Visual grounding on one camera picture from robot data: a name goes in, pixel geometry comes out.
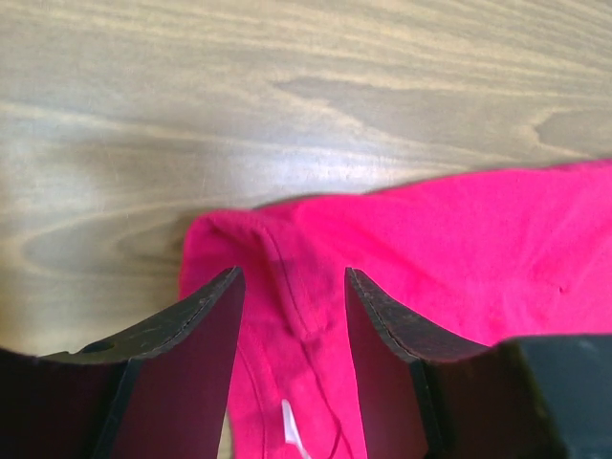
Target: wooden table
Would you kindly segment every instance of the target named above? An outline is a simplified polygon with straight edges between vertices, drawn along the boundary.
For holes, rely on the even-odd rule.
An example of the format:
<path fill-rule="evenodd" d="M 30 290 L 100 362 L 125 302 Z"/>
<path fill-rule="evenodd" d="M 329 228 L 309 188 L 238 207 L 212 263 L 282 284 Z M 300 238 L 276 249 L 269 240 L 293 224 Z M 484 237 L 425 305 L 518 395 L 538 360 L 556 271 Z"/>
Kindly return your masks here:
<path fill-rule="evenodd" d="M 610 152 L 605 0 L 0 0 L 0 345 L 170 304 L 212 208 Z"/>

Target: white tag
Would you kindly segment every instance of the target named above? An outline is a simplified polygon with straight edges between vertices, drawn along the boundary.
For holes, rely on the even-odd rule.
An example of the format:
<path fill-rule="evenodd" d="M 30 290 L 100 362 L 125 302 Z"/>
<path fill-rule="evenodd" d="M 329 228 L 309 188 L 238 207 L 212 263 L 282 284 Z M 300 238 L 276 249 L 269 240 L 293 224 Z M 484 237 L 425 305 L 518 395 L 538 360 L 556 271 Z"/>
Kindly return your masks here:
<path fill-rule="evenodd" d="M 285 427 L 285 443 L 295 445 L 302 456 L 302 459 L 312 459 L 310 454 L 304 449 L 302 439 L 299 438 L 297 424 L 295 423 L 294 412 L 291 410 L 291 405 L 286 400 L 281 401 L 283 407 L 283 426 Z"/>

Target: black object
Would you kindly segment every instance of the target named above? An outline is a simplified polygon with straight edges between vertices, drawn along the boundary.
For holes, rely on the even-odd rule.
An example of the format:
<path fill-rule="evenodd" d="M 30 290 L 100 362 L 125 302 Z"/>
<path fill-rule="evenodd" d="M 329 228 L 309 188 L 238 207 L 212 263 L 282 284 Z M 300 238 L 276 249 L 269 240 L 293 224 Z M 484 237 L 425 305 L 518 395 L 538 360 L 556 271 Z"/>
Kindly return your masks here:
<path fill-rule="evenodd" d="M 354 270 L 346 308 L 370 459 L 612 458 L 612 336 L 486 348 Z"/>
<path fill-rule="evenodd" d="M 216 457 L 244 290 L 227 270 L 77 354 L 0 350 L 0 458 Z"/>

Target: wooden surface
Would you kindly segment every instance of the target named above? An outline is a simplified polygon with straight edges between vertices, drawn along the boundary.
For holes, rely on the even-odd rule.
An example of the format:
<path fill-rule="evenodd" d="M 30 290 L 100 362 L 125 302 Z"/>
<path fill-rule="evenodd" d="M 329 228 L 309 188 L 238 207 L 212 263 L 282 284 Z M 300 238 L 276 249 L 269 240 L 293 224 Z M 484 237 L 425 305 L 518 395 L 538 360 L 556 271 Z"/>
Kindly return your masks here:
<path fill-rule="evenodd" d="M 0 0 L 0 345 L 170 304 L 207 209 L 611 152 L 609 0 Z"/>

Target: pink cloth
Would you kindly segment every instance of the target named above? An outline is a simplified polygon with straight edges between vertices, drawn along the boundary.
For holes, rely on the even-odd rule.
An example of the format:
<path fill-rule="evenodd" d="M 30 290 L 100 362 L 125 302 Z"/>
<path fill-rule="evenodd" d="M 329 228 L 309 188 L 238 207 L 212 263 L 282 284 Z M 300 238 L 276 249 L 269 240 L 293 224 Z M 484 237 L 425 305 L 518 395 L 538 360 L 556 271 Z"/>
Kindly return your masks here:
<path fill-rule="evenodd" d="M 504 170 L 364 196 L 221 210 L 186 236 L 188 295 L 245 270 L 229 393 L 237 459 L 365 458 L 343 276 L 364 270 L 439 325 L 484 344 L 612 331 L 612 164 Z"/>

